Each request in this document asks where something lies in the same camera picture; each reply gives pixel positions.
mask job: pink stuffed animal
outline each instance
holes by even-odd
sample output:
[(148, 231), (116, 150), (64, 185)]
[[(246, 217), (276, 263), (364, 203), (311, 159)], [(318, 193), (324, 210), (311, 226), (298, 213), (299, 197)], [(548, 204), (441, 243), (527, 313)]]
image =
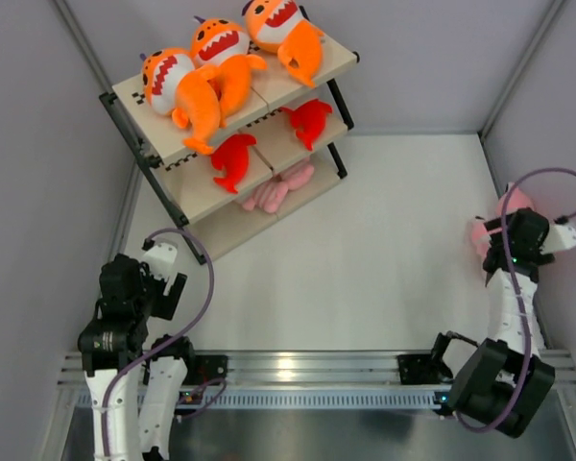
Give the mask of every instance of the pink stuffed animal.
[[(510, 190), (510, 187), (512, 187), (513, 184), (514, 184), (513, 182), (509, 182), (508, 185), (506, 185), (506, 193), (503, 194), (499, 199), (499, 202), (497, 202), (497, 207), (495, 208), (496, 217), (501, 216), (501, 208), (503, 207), (503, 201), (506, 200), (508, 190)], [(513, 192), (512, 197), (510, 198), (510, 202), (508, 203), (508, 214), (514, 213), (520, 208), (531, 208), (534, 211), (536, 210), (533, 201), (522, 190), (516, 189)], [(487, 251), (489, 250), (490, 247), (489, 235), (501, 232), (501, 228), (488, 231), (484, 226), (484, 223), (486, 222), (487, 222), (486, 219), (480, 216), (476, 216), (471, 221), (471, 232), (469, 236), (471, 239), (471, 243), (476, 249), (476, 252), (482, 259), (487, 257)]]
[(260, 184), (242, 207), (252, 211), (257, 206), (267, 213), (276, 213), (289, 190), (298, 190), (306, 185), (314, 174), (314, 165), (309, 158), (286, 168), (279, 176)]

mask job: orange shark plush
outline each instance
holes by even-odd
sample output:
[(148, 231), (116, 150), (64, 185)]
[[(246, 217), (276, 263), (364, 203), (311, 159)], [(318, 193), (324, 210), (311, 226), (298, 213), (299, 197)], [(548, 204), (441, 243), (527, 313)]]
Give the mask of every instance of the orange shark plush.
[(324, 32), (303, 17), (294, 0), (251, 0), (243, 15), (256, 45), (277, 53), (279, 61), (296, 80), (316, 86), (312, 78), (323, 60)]
[(243, 28), (225, 19), (194, 18), (201, 26), (192, 36), (191, 56), (198, 66), (213, 64), (220, 68), (221, 126), (227, 117), (240, 110), (250, 97), (252, 70), (264, 70), (267, 62), (248, 55), (250, 38)]
[(187, 50), (166, 48), (143, 61), (145, 99), (161, 115), (185, 129), (192, 124), (192, 136), (183, 144), (203, 155), (213, 153), (207, 143), (220, 126), (220, 104), (209, 81), (218, 76), (212, 64), (195, 69)]

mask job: red plush toy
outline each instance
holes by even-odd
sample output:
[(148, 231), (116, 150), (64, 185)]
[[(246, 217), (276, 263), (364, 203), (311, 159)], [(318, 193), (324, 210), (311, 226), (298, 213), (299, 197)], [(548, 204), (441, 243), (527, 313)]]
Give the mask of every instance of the red plush toy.
[(245, 178), (250, 167), (248, 147), (255, 144), (256, 138), (251, 134), (234, 134), (211, 155), (211, 165), (216, 170), (226, 171), (223, 178), (213, 180), (227, 192), (238, 193), (235, 186)]
[(297, 130), (297, 138), (308, 151), (313, 151), (314, 142), (326, 127), (326, 115), (333, 113), (333, 108), (318, 99), (312, 99), (295, 110), (281, 109), (290, 115), (290, 124)]

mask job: white table surface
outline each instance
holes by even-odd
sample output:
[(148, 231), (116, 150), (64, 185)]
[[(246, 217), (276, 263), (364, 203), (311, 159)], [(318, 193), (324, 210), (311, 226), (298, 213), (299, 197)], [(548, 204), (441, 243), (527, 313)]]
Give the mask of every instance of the white table surface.
[[(189, 335), (199, 350), (428, 349), (440, 331), (486, 336), (489, 301), (467, 222), (496, 202), (474, 135), (348, 136), (348, 177), (215, 263), (215, 295)], [(171, 221), (141, 184), (125, 253)], [(176, 332), (201, 307), (207, 269), (179, 242), (189, 279)]]

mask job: wall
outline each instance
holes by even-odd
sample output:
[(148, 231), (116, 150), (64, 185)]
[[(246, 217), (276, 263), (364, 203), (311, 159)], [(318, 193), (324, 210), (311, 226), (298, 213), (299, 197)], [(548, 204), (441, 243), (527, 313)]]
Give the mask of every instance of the wall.
[[(503, 181), (534, 168), (576, 169), (576, 0), (568, 2), (488, 142)], [(576, 207), (576, 183), (563, 177), (534, 179), (525, 189), (536, 205), (558, 215)], [(545, 323), (555, 345), (576, 360), (576, 251), (542, 270)]]
[[(114, 83), (139, 54), (186, 46), (194, 14), (240, 18), (245, 0), (69, 0)], [(340, 79), (360, 130), (475, 132), (550, 0), (303, 0), (363, 60)]]
[(0, 459), (28, 460), (89, 320), (130, 156), (49, 2), (0, 2)]

